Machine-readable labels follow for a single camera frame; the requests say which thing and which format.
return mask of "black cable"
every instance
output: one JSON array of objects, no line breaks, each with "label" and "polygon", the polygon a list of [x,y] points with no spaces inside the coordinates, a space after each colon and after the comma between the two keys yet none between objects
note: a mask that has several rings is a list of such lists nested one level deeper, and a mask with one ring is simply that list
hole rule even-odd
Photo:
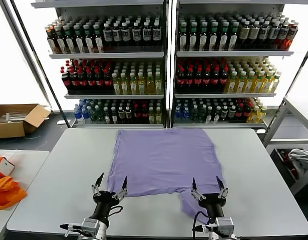
[{"label": "black cable", "polygon": [[207,217],[208,219],[210,218],[210,216],[206,215],[205,213],[203,213],[202,211],[199,211],[196,213],[195,217],[194,217],[194,222],[193,222],[193,240],[195,240],[195,227],[196,227],[196,221],[197,221],[197,217],[199,214],[202,214],[203,216]]}]

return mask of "shelf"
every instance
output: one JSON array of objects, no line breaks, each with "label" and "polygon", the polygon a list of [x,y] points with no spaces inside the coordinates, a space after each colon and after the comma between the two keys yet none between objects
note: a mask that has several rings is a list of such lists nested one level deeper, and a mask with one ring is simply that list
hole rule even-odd
[{"label": "shelf", "polygon": [[163,99],[164,95],[65,95],[66,99]]},{"label": "shelf", "polygon": [[180,4],[308,4],[308,0],[180,0]]},{"label": "shelf", "polygon": [[252,98],[252,97],[273,97],[275,93],[191,93],[191,94],[177,94],[175,92],[175,97],[183,99],[220,99],[220,98]]},{"label": "shelf", "polygon": [[248,57],[248,56],[291,56],[293,51],[183,51],[177,56],[183,57]]},{"label": "shelf", "polygon": [[164,124],[73,124],[81,129],[163,129]]},{"label": "shelf", "polygon": [[95,6],[161,5],[163,2],[163,0],[38,0],[31,4],[36,9],[43,9]]},{"label": "shelf", "polygon": [[104,53],[72,53],[51,54],[52,59],[134,59],[162,58],[164,52],[104,52]]}]

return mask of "display shelf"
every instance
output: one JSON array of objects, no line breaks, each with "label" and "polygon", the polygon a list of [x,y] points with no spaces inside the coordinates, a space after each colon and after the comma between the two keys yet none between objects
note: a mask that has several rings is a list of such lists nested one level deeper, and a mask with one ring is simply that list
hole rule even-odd
[{"label": "display shelf", "polygon": [[291,56],[293,51],[183,51],[179,57],[249,57],[249,56]]},{"label": "display shelf", "polygon": [[38,0],[31,4],[36,9],[43,9],[121,5],[161,5],[163,4],[163,2],[163,0]]},{"label": "display shelf", "polygon": [[50,54],[52,59],[134,59],[162,58],[164,52],[103,52],[103,53],[71,53]]},{"label": "display shelf", "polygon": [[72,95],[66,94],[66,99],[163,99],[164,95]]},{"label": "display shelf", "polygon": [[194,98],[203,98],[203,99],[220,99],[220,98],[252,98],[252,97],[273,97],[275,93],[189,93],[189,94],[177,94],[175,92],[175,97],[183,99],[194,99]]},{"label": "display shelf", "polygon": [[179,0],[180,4],[308,4],[308,0]]}]

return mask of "bottle label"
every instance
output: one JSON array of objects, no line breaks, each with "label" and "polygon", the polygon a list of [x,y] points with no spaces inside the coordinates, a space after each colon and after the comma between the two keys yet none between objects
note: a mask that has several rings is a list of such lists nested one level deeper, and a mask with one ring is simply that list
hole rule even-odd
[{"label": "bottle label", "polygon": [[162,117],[161,116],[156,116],[156,123],[161,124]]},{"label": "bottle label", "polygon": [[186,36],[181,36],[180,43],[179,43],[179,50],[185,51],[185,47],[186,47]]},{"label": "bottle label", "polygon": [[127,90],[127,84],[126,83],[122,83],[122,90],[123,90],[123,94],[124,95],[128,95],[128,90]]},{"label": "bottle label", "polygon": [[278,28],[272,27],[272,28],[269,30],[268,38],[269,38],[269,39],[276,39],[278,33],[279,33],[279,29],[278,29]]},{"label": "bottle label", "polygon": [[290,28],[286,38],[288,40],[293,40],[295,35],[296,35],[296,33],[297,33],[297,31],[298,31],[298,28]]},{"label": "bottle label", "polygon": [[237,93],[238,94],[240,94],[242,92],[244,84],[245,83],[243,81],[238,84],[238,87],[237,87]]},{"label": "bottle label", "polygon": [[114,41],[119,42],[122,40],[122,32],[119,30],[113,30]]},{"label": "bottle label", "polygon": [[258,39],[264,40],[267,38],[269,32],[269,28],[261,27],[258,34]]},{"label": "bottle label", "polygon": [[156,93],[160,94],[162,92],[162,84],[160,82],[156,83]]},{"label": "bottle label", "polygon": [[262,90],[262,93],[267,93],[268,92],[268,89],[269,89],[269,86],[270,86],[270,82],[266,82],[265,84],[264,84],[264,88],[263,88],[263,90]]},{"label": "bottle label", "polygon": [[221,84],[226,84],[226,82],[227,82],[227,79],[226,79],[226,78],[221,78],[221,79],[220,79],[220,83],[221,83]]},{"label": "bottle label", "polygon": [[138,84],[138,88],[139,88],[139,94],[140,94],[140,95],[144,95],[144,94],[145,94],[145,87],[144,87],[144,84],[139,83],[139,84]]},{"label": "bottle label", "polygon": [[210,37],[210,40],[209,40],[209,51],[213,51],[214,48],[215,48],[215,43],[216,43],[216,39],[217,39],[217,36],[211,36]]},{"label": "bottle label", "polygon": [[62,51],[63,54],[66,54],[67,51],[66,51],[66,46],[65,46],[65,43],[64,43],[64,40],[62,39],[57,39],[57,42],[59,44],[59,47],[60,47],[60,50]]},{"label": "bottle label", "polygon": [[122,31],[123,41],[130,41],[131,37],[129,29],[122,29],[121,31]]},{"label": "bottle label", "polygon": [[113,32],[111,30],[104,30],[104,39],[106,42],[112,42]]},{"label": "bottle label", "polygon": [[214,117],[214,123],[218,122],[218,120],[219,120],[219,115],[216,115],[216,116]]},{"label": "bottle label", "polygon": [[249,30],[248,38],[249,39],[256,39],[258,32],[259,32],[259,28],[251,28]]},{"label": "bottle label", "polygon": [[114,84],[114,90],[116,95],[120,94],[119,85],[117,83]]},{"label": "bottle label", "polygon": [[189,39],[189,50],[190,51],[195,50],[195,44],[196,44],[196,36],[191,36]]},{"label": "bottle label", "polygon": [[255,89],[254,89],[254,93],[258,93],[259,92],[259,89],[260,87],[262,86],[262,81],[258,82],[255,86]]},{"label": "bottle label", "polygon": [[162,39],[161,29],[153,29],[153,40],[160,41]]},{"label": "bottle label", "polygon": [[76,42],[77,42],[77,45],[78,45],[79,52],[81,54],[84,54],[85,48],[84,48],[84,45],[83,45],[83,41],[80,38],[76,38]]},{"label": "bottle label", "polygon": [[114,122],[114,124],[117,123],[117,116],[113,116],[113,122]]},{"label": "bottle label", "polygon": [[87,44],[89,53],[93,54],[95,51],[94,51],[94,46],[93,46],[92,39],[91,38],[86,38],[86,44]]},{"label": "bottle label", "polygon": [[68,38],[68,39],[66,39],[66,42],[67,42],[70,53],[75,54],[76,52],[75,52],[75,47],[74,47],[73,41],[70,38]]},{"label": "bottle label", "polygon": [[277,38],[280,40],[284,40],[287,36],[288,28],[280,28]]},{"label": "bottle label", "polygon": [[240,33],[239,33],[239,38],[240,39],[247,39],[248,33],[249,33],[249,28],[241,27]]},{"label": "bottle label", "polygon": [[150,41],[152,39],[152,30],[143,28],[143,38],[144,41]]},{"label": "bottle label", "polygon": [[207,36],[201,36],[199,41],[199,50],[204,51],[206,45]]},{"label": "bottle label", "polygon": [[133,39],[134,41],[141,41],[142,35],[140,33],[140,29],[133,29]]},{"label": "bottle label", "polygon": [[104,51],[104,47],[103,47],[103,41],[100,37],[96,38],[96,44],[97,44],[98,52],[102,53]]},{"label": "bottle label", "polygon": [[136,84],[135,83],[131,83],[130,84],[130,88],[132,90],[132,95],[136,95],[137,91],[136,91]]},{"label": "bottle label", "polygon": [[57,53],[56,45],[52,39],[48,39],[49,46],[52,49],[53,54]]},{"label": "bottle label", "polygon": [[245,94],[248,94],[250,92],[250,88],[252,87],[252,82],[249,81],[247,84],[246,84],[246,87],[245,87],[245,90],[244,90],[244,93]]},{"label": "bottle label", "polygon": [[194,83],[195,84],[201,84],[202,79],[201,78],[195,78]]},{"label": "bottle label", "polygon": [[229,84],[229,86],[228,86],[228,91],[227,91],[227,93],[228,93],[228,94],[231,94],[231,93],[233,92],[233,90],[234,90],[234,87],[235,87],[235,82],[232,81],[232,82]]},{"label": "bottle label", "polygon": [[105,121],[106,121],[107,124],[109,124],[109,122],[110,122],[109,116],[105,116]]},{"label": "bottle label", "polygon": [[237,40],[237,36],[233,35],[230,37],[230,41],[229,41],[229,46],[228,46],[228,50],[232,51],[235,48],[235,44],[236,44],[236,40]]},{"label": "bottle label", "polygon": [[149,116],[149,124],[154,124],[154,116]]},{"label": "bottle label", "polygon": [[225,50],[226,42],[227,42],[227,36],[224,35],[220,38],[220,43],[219,43],[219,50],[220,51]]}]

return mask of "yellow juice bottle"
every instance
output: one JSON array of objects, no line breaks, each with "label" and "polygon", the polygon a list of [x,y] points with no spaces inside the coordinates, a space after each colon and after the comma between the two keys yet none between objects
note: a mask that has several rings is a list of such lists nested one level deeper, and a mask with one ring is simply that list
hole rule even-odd
[{"label": "yellow juice bottle", "polygon": [[264,78],[264,71],[260,71],[258,73],[255,84],[252,85],[251,93],[259,93],[259,90],[263,85],[264,79],[265,79]]},{"label": "yellow juice bottle", "polygon": [[254,81],[255,77],[255,72],[254,71],[250,71],[248,74],[248,77],[246,78],[246,84],[243,87],[243,93],[245,94],[249,94],[251,91],[251,87],[253,85],[253,81]]},{"label": "yellow juice bottle", "polygon": [[236,85],[236,78],[237,78],[237,72],[236,71],[232,71],[232,74],[230,75],[230,79],[227,80],[228,82],[228,88],[225,91],[228,94],[234,93],[234,88]]},{"label": "yellow juice bottle", "polygon": [[253,111],[251,112],[251,114],[249,115],[246,121],[248,124],[255,123],[256,118],[257,118],[258,108],[259,108],[258,106],[253,107]]},{"label": "yellow juice bottle", "polygon": [[270,87],[269,92],[270,93],[274,93],[277,85],[279,84],[279,77],[282,73],[280,71],[278,71],[275,76],[274,76],[274,80],[272,81],[272,87]]},{"label": "yellow juice bottle", "polygon": [[236,79],[236,84],[234,87],[234,93],[242,93],[244,84],[245,84],[245,79],[246,79],[246,72],[242,71],[239,75],[239,77]]},{"label": "yellow juice bottle", "polygon": [[145,95],[146,92],[146,82],[142,72],[138,73],[137,86],[139,89],[139,95]]},{"label": "yellow juice bottle", "polygon": [[266,110],[267,110],[267,107],[263,106],[261,111],[258,112],[258,114],[257,114],[255,123],[262,123],[263,122],[263,119],[266,116]]},{"label": "yellow juice bottle", "polygon": [[262,85],[262,87],[260,88],[260,93],[262,94],[266,94],[268,92],[269,86],[272,83],[273,80],[273,72],[272,71],[268,71],[267,75],[265,77],[264,83]]}]

